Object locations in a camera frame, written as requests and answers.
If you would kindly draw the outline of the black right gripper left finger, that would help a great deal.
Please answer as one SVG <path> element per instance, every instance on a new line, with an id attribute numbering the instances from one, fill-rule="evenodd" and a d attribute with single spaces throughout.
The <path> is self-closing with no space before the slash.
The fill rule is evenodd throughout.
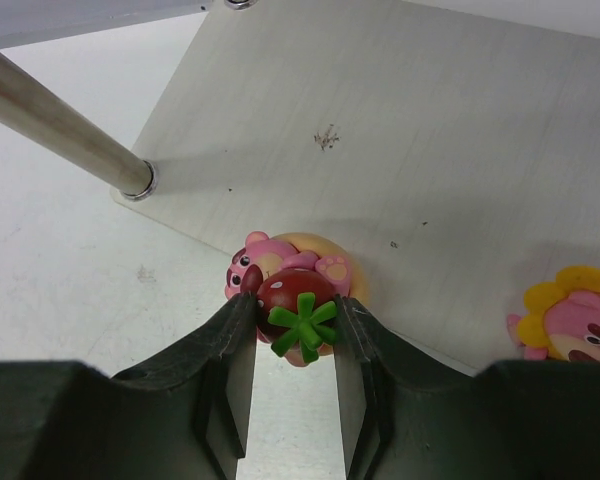
<path id="1" fill-rule="evenodd" d="M 256 300 L 114 376 L 0 361 L 0 479 L 233 479 L 246 454 Z"/>

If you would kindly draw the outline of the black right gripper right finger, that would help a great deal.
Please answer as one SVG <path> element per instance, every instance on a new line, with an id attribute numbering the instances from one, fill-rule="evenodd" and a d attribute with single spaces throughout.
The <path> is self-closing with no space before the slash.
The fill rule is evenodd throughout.
<path id="1" fill-rule="evenodd" d="M 600 479 L 600 363 L 432 358 L 360 302 L 336 302 L 349 479 Z"/>

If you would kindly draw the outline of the pink strawberry cake toy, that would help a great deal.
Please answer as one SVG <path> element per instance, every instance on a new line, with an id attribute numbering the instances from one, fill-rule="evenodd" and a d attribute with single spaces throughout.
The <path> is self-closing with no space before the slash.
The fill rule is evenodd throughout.
<path id="1" fill-rule="evenodd" d="M 229 264 L 224 293 L 254 295 L 258 338 L 305 367 L 333 352 L 336 299 L 367 304 L 370 286 L 359 262 L 326 238 L 254 231 Z"/>

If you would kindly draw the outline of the pink bear yellow flower toy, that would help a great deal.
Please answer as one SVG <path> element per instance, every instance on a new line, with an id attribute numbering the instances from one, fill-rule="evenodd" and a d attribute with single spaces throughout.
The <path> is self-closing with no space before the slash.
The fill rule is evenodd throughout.
<path id="1" fill-rule="evenodd" d="M 530 287 L 523 303 L 526 314 L 506 322 L 526 360 L 600 362 L 600 269 L 566 267 Z"/>

